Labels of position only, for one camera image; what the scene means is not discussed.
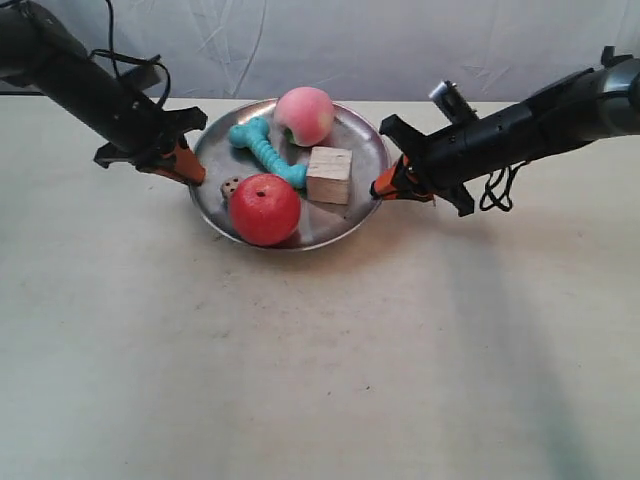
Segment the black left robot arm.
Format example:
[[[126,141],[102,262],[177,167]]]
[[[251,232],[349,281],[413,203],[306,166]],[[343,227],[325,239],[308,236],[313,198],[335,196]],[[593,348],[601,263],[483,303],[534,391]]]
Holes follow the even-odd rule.
[[[35,87],[104,138],[94,156],[99,166],[126,162],[186,185],[205,180],[185,135],[203,129],[206,114],[198,107],[166,110],[168,89],[156,101],[145,94],[158,83],[171,83],[160,56],[131,57],[112,47],[87,51],[41,4],[4,1],[1,78],[15,87]]]

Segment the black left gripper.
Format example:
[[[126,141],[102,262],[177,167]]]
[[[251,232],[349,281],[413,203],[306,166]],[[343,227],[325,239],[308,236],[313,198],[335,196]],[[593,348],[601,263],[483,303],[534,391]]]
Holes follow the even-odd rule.
[[[207,115],[200,108],[165,110],[114,79],[95,80],[93,95],[105,116],[100,134],[108,140],[96,152],[95,163],[107,168],[128,162],[139,172],[185,185],[204,182],[206,169],[185,138],[188,132],[205,127]]]

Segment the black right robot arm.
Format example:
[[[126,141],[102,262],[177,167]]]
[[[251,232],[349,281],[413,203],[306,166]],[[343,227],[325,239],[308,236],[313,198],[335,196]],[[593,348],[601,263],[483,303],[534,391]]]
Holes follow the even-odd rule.
[[[600,68],[575,72],[484,118],[450,81],[430,99],[450,122],[437,132],[426,135],[396,114],[381,122],[380,134],[401,155],[372,182],[371,196],[441,198],[461,217],[492,208],[508,212],[522,167],[601,139],[638,134],[639,60],[607,46]]]

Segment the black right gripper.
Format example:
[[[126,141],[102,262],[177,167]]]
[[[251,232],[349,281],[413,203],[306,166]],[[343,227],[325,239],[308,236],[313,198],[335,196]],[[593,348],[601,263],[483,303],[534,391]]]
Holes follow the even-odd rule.
[[[527,156],[530,111],[507,107],[468,124],[451,124],[430,135],[393,114],[379,133],[397,146],[398,160],[371,183],[376,200],[422,203],[435,197],[451,203],[460,217],[475,210],[464,183],[515,164]]]

